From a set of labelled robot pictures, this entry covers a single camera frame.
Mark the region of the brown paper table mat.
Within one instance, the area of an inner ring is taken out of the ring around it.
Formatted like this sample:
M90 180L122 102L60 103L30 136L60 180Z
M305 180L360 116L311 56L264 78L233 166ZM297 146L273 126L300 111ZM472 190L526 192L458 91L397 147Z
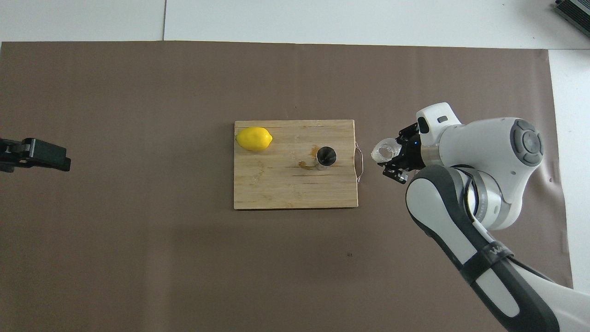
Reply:
M369 157L448 102L549 143L495 237L571 286L549 53L229 42L3 42L0 136L70 172L0 172L0 332L495 332ZM234 122L352 119L351 209L237 211Z

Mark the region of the wooden cutting board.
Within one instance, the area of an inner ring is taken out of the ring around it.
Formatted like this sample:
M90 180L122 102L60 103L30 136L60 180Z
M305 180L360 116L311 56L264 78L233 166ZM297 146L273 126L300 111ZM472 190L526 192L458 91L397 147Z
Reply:
M331 120L236 121L235 133L259 126L273 136L259 152L234 145L234 208L356 208L355 122ZM315 154L329 146L337 153L333 166L316 170Z

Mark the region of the steel double jigger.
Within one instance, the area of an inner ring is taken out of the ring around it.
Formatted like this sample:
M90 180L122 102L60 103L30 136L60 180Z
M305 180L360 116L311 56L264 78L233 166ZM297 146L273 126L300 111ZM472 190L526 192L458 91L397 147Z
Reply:
M321 147L315 154L315 168L319 171L327 170L335 164L336 160L337 153L332 147Z

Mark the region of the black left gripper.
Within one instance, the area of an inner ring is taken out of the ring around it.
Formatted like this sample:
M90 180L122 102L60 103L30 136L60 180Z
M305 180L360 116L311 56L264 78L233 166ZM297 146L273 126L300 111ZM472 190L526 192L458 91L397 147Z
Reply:
M28 149L28 161L24 152ZM13 173L15 168L31 168L31 165L69 172L71 159L67 149L36 138L21 141L0 138L0 172Z

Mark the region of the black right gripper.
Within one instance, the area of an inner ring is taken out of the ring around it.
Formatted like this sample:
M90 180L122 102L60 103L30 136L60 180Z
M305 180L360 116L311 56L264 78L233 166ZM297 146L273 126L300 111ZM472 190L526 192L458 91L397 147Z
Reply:
M401 160L392 159L382 163L382 174L398 183L406 184L408 170L421 170L425 167L421 155L419 124L414 123L400 130L398 139L401 140Z

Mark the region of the small clear glass cup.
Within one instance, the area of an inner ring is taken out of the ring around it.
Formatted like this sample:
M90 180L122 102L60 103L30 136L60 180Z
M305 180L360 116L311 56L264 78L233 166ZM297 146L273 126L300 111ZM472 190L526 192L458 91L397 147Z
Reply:
M400 154L401 145L395 138L385 138L371 151L371 158L377 163L387 163Z

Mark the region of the yellow lemon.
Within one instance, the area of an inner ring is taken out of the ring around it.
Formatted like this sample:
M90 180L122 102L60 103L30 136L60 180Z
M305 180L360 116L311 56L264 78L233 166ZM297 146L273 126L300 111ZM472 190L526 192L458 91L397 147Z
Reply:
M259 126L251 126L241 130L235 138L240 147L254 152L266 150L273 141L270 132Z

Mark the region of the grey ribbed device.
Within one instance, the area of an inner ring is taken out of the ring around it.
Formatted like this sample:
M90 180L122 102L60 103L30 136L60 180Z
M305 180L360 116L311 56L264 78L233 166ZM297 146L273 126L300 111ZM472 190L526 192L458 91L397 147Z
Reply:
M555 11L579 31L590 36L590 0L555 0Z

